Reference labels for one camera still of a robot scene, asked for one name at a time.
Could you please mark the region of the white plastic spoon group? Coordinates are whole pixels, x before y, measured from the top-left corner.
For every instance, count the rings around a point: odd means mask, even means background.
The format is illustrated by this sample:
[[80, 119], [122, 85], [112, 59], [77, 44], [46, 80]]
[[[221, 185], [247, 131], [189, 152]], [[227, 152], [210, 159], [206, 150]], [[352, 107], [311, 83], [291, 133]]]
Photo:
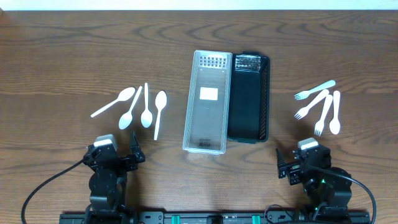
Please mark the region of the white plastic spoon group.
[[340, 110], [341, 93], [339, 91], [333, 92], [333, 119], [330, 121], [329, 127], [332, 134], [337, 135], [340, 132], [341, 124], [338, 119]]

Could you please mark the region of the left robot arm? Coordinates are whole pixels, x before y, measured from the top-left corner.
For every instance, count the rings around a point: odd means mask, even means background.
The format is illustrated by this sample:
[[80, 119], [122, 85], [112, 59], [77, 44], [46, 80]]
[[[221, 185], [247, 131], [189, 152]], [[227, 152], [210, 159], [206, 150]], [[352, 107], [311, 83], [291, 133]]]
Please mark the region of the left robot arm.
[[89, 181], [90, 204], [83, 223], [139, 222], [137, 212], [126, 207], [127, 173], [136, 170], [146, 158], [134, 131], [130, 135], [130, 154], [120, 157], [117, 149], [114, 136], [107, 134], [97, 137], [83, 156], [84, 165], [94, 172]]

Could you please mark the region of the black plastic basket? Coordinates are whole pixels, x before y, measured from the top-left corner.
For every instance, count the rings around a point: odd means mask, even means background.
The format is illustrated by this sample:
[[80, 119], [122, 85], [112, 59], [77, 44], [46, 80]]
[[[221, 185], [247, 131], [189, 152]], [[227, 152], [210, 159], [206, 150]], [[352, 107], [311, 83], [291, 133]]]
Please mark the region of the black plastic basket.
[[268, 140], [270, 62], [259, 52], [233, 55], [228, 139], [249, 144]]

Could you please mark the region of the white plastic fork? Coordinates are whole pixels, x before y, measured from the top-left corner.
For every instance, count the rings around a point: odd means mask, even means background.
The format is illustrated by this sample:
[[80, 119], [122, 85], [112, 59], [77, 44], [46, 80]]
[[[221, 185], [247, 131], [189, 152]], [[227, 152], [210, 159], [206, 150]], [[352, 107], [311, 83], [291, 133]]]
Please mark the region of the white plastic fork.
[[313, 108], [317, 103], [324, 99], [329, 94], [329, 90], [322, 90], [307, 106], [300, 108], [295, 114], [294, 118], [302, 119], [305, 117], [309, 110]]
[[330, 106], [332, 104], [333, 97], [331, 95], [327, 95], [325, 98], [325, 102], [323, 105], [322, 113], [320, 116], [320, 119], [315, 123], [315, 129], [314, 129], [314, 134], [316, 136], [321, 136], [324, 125], [325, 125], [325, 119], [327, 116], [327, 113], [330, 109]]

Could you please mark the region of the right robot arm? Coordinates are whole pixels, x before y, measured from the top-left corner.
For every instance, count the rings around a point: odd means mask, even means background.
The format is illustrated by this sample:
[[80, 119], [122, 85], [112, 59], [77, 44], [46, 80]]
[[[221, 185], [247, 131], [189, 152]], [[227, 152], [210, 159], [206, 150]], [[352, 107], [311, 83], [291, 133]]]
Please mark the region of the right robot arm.
[[298, 148], [295, 160], [287, 163], [279, 150], [277, 153], [278, 178], [288, 178], [290, 185], [302, 184], [310, 205], [305, 209], [311, 220], [327, 222], [346, 221], [348, 202], [352, 197], [351, 175], [331, 165], [329, 148], [317, 145]]

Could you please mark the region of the pale green plastic fork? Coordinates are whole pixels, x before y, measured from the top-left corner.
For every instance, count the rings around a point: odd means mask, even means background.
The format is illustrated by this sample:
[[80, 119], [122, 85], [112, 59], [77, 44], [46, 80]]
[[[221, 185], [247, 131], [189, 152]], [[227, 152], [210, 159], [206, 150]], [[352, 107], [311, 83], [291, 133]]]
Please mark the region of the pale green plastic fork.
[[312, 93], [331, 88], [335, 85], [336, 85], [336, 82], [334, 80], [328, 80], [327, 82], [322, 83], [321, 85], [318, 85], [310, 90], [301, 91], [300, 93], [295, 94], [294, 98], [296, 100], [304, 100], [304, 99], [308, 98], [309, 95], [311, 95]]

